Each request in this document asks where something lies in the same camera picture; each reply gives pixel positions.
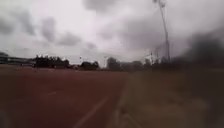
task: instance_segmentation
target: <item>cloudy sky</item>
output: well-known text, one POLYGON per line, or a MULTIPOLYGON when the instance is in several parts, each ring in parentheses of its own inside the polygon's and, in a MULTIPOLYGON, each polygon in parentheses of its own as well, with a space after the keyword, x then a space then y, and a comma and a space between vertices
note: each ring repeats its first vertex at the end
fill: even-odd
MULTIPOLYGON (((162 1, 172 56, 193 34, 223 28, 223 0, 162 1)), ((58 55, 72 63, 82 56, 103 65, 105 56, 141 60, 163 43, 152 0, 0 0, 0 51, 13 56, 58 55)))

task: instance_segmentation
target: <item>track lane line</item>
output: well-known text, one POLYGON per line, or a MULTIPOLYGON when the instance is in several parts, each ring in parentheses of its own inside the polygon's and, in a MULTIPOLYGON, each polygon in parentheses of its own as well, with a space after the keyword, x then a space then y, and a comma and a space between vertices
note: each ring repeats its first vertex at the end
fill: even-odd
POLYGON ((97 103, 86 115, 84 115, 72 128, 79 128, 82 126, 88 119, 90 119, 97 110, 99 110, 107 101, 109 100, 108 97, 101 100, 97 103))

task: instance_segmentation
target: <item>gray cloud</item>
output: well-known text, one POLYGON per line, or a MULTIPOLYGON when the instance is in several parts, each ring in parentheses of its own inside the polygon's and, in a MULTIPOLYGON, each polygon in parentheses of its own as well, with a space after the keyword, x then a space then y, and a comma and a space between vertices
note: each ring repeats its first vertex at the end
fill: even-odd
POLYGON ((14 30, 14 25, 13 23, 10 23, 6 19, 0 17, 0 33, 1 34, 11 34, 14 30))
POLYGON ((30 34, 30 35, 35 35, 35 27, 32 23, 32 18, 31 15, 28 11, 13 11, 12 12, 13 17, 19 21, 19 23, 22 26, 22 29, 30 34))
POLYGON ((125 20, 121 24, 117 30, 107 26, 100 36, 105 40, 117 38, 124 49, 135 51, 156 47, 164 42, 162 24, 157 20, 142 17, 125 20))
POLYGON ((107 11, 118 0, 83 0, 83 3, 87 9, 95 11, 107 11))
POLYGON ((79 42, 82 42, 82 39, 79 36, 67 33, 59 40, 58 44, 65 46, 73 46, 78 44, 79 42))
POLYGON ((87 43, 87 48, 90 50, 97 49, 97 46, 93 43, 87 43))
POLYGON ((53 18, 47 18, 42 21, 41 34, 48 41, 55 40, 56 22, 53 18))

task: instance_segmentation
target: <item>running track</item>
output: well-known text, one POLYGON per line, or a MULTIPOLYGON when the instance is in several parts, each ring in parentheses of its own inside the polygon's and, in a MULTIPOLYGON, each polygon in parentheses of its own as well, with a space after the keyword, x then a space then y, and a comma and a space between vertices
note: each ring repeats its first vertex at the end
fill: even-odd
POLYGON ((1 66, 0 127, 104 128, 126 76, 1 66))

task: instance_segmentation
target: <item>ground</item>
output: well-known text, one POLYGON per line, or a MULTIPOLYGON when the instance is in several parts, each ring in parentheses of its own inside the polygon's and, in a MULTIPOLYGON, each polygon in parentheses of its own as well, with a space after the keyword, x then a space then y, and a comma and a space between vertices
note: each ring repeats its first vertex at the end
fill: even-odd
POLYGON ((5 128, 222 128, 224 72, 0 67, 5 128))
POLYGON ((213 69, 133 73, 107 128, 222 128, 223 76, 213 69))
POLYGON ((104 128, 126 73, 0 66, 0 127, 104 128))

